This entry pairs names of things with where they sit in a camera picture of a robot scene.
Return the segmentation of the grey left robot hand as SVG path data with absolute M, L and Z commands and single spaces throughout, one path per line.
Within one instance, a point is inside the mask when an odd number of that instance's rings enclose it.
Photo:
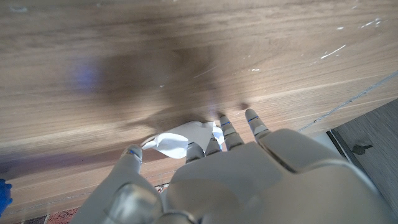
M 244 142 L 220 117 L 216 138 L 187 142 L 186 163 L 158 193 L 129 146 L 72 218 L 73 223 L 396 223 L 370 178 L 339 152 L 290 129 L 270 131 L 245 112 Z

